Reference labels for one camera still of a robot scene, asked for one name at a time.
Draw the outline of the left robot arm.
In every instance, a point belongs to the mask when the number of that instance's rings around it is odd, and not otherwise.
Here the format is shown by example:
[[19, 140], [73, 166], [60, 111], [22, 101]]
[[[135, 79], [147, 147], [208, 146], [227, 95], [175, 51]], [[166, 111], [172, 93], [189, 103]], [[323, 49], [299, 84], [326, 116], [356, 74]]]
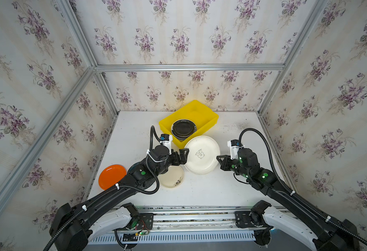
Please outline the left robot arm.
[[166, 173], [170, 166], [187, 163], [188, 155], [188, 148], [174, 151], [158, 145], [110, 188], [75, 206], [66, 203], [59, 207], [49, 230], [51, 239], [44, 250], [55, 246], [59, 251], [82, 251], [94, 236], [91, 227], [97, 220], [137, 193], [156, 193], [160, 187], [158, 175]]

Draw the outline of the translucent white plate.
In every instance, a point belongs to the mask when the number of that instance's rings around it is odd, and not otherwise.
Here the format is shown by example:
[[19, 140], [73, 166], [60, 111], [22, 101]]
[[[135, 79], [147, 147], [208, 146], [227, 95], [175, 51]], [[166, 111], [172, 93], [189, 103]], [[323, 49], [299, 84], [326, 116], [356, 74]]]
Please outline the translucent white plate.
[[217, 167], [217, 156], [221, 154], [221, 151], [213, 138], [208, 136], [195, 137], [186, 144], [185, 148], [189, 150], [189, 154], [184, 167], [189, 172], [205, 175]]

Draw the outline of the green rim plate under arm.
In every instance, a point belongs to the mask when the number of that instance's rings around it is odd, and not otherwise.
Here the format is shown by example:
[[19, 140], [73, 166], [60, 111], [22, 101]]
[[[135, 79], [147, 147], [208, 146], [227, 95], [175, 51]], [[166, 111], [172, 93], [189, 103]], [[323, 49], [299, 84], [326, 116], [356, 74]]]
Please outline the green rim plate under arm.
[[129, 175], [133, 175], [133, 174], [137, 171], [137, 167], [138, 167], [138, 165], [137, 165], [137, 164], [132, 165], [132, 166], [129, 168], [129, 170], [128, 170], [127, 174], [129, 174]]

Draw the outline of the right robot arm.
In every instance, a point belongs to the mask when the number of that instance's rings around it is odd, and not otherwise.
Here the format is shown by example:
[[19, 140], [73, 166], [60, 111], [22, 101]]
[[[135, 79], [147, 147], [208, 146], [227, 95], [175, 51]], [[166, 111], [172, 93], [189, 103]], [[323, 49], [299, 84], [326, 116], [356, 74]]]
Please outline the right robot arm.
[[266, 245], [270, 241], [269, 230], [276, 228], [302, 242], [313, 251], [359, 251], [357, 228], [348, 220], [339, 221], [307, 202], [301, 203], [289, 194], [283, 181], [274, 172], [262, 168], [257, 155], [250, 149], [242, 148], [238, 157], [217, 156], [223, 171], [232, 171], [243, 176], [246, 183], [263, 195], [273, 199], [294, 217], [285, 216], [270, 203], [261, 200], [250, 211], [235, 214], [239, 228], [260, 227], [256, 243]]

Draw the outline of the black plate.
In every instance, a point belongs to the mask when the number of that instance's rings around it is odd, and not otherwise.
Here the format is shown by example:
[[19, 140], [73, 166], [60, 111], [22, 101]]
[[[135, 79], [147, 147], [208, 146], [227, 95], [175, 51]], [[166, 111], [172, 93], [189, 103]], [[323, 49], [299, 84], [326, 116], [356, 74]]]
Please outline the black plate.
[[175, 121], [171, 126], [172, 135], [179, 141], [184, 141], [197, 131], [194, 122], [188, 119]]

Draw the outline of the cream plate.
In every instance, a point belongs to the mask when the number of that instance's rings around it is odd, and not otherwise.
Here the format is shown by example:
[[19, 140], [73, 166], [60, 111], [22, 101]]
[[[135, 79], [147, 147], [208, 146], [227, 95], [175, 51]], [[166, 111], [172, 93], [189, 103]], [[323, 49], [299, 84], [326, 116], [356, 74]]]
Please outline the cream plate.
[[182, 183], [184, 176], [185, 173], [181, 166], [170, 166], [166, 173], [158, 176], [158, 180], [165, 188], [175, 188]]

